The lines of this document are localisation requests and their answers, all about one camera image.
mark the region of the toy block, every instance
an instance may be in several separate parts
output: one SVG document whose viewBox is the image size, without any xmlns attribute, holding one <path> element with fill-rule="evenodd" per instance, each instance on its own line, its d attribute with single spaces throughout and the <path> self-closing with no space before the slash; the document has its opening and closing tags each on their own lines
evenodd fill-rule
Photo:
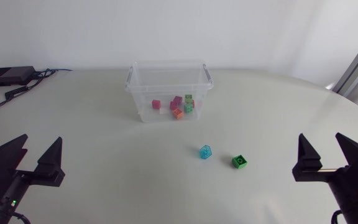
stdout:
<svg viewBox="0 0 358 224">
<path fill-rule="evenodd" d="M 161 101 L 159 100 L 153 100 L 152 105 L 154 109 L 160 109 L 161 108 Z"/>
<path fill-rule="evenodd" d="M 169 108 L 171 110 L 177 109 L 178 108 L 178 103 L 175 101 L 171 101 L 171 103 L 169 104 Z"/>
<path fill-rule="evenodd" d="M 192 95 L 185 95 L 185 102 L 186 103 L 191 103 L 193 101 L 193 96 Z"/>
<path fill-rule="evenodd" d="M 233 157 L 233 159 L 231 160 L 231 162 L 233 163 L 233 165 L 237 168 L 237 169 L 241 169 L 243 167 L 245 167 L 247 165 L 247 161 L 246 159 L 243 158 L 242 155 L 240 156 L 236 156 Z"/>
<path fill-rule="evenodd" d="M 175 96 L 173 101 L 177 103 L 177 105 L 181 104 L 182 97 L 181 96 Z"/>
<path fill-rule="evenodd" d="M 205 145 L 200 149 L 200 157 L 202 159 L 207 159 L 211 155 L 212 155 L 211 147 Z"/>
<path fill-rule="evenodd" d="M 172 114 L 174 117 L 176 117 L 176 119 L 179 119 L 179 118 L 183 117 L 184 112 L 177 108 L 172 111 Z"/>
<path fill-rule="evenodd" d="M 185 112 L 186 113 L 190 113 L 190 112 L 192 112 L 193 111 L 193 105 L 191 104 L 191 103 L 187 103 L 186 105 L 185 105 Z"/>
</svg>

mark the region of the green lego brick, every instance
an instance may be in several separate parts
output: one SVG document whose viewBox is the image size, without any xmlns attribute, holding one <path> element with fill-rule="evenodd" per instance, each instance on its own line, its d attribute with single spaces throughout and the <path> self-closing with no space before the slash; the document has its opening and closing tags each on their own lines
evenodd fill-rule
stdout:
<svg viewBox="0 0 358 224">
<path fill-rule="evenodd" d="M 231 160 L 231 162 L 233 163 L 233 165 L 237 168 L 237 169 L 241 169 L 243 167 L 245 167 L 247 165 L 247 161 L 246 159 L 243 158 L 242 155 L 240 156 L 236 156 L 233 157 L 233 159 Z"/>
<path fill-rule="evenodd" d="M 185 102 L 186 103 L 193 102 L 193 96 L 192 95 L 185 95 Z"/>
<path fill-rule="evenodd" d="M 185 112 L 190 113 L 193 111 L 193 105 L 191 103 L 185 104 Z"/>
</svg>

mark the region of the black device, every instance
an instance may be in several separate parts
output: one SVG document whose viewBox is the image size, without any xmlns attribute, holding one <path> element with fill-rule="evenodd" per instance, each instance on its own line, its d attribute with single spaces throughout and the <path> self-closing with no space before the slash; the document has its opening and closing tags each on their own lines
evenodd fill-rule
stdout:
<svg viewBox="0 0 358 224">
<path fill-rule="evenodd" d="M 38 160 L 33 172 L 16 170 L 27 150 L 22 135 L 0 146 L 0 224 L 7 224 L 12 216 L 28 220 L 15 212 L 30 185 L 59 187 L 65 176 L 61 169 L 62 139 L 59 137 Z"/>
<path fill-rule="evenodd" d="M 0 68 L 0 86 L 27 85 L 34 72 L 33 66 Z"/>
<path fill-rule="evenodd" d="M 338 169 L 321 169 L 320 155 L 303 134 L 299 135 L 298 162 L 292 169 L 296 181 L 320 181 L 328 183 L 340 211 L 334 213 L 331 223 L 336 222 L 336 215 L 342 213 L 348 224 L 358 223 L 358 143 L 342 135 L 336 139 L 347 160 L 348 166 Z"/>
</svg>

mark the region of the white wall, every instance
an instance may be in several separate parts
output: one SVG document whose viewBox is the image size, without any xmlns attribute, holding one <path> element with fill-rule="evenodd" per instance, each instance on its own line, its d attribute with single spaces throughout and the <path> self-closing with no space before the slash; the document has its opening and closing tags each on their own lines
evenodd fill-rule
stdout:
<svg viewBox="0 0 358 224">
<path fill-rule="evenodd" d="M 0 67 L 202 58 L 335 82 L 358 52 L 358 0 L 0 0 Z"/>
</svg>

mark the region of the cyan block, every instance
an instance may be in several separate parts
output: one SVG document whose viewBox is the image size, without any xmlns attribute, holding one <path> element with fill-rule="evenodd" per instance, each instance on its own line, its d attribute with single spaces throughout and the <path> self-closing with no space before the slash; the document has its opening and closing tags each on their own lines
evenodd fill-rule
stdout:
<svg viewBox="0 0 358 224">
<path fill-rule="evenodd" d="M 200 149 L 200 157 L 202 159 L 207 159 L 211 155 L 212 155 L 211 147 L 205 145 Z"/>
</svg>

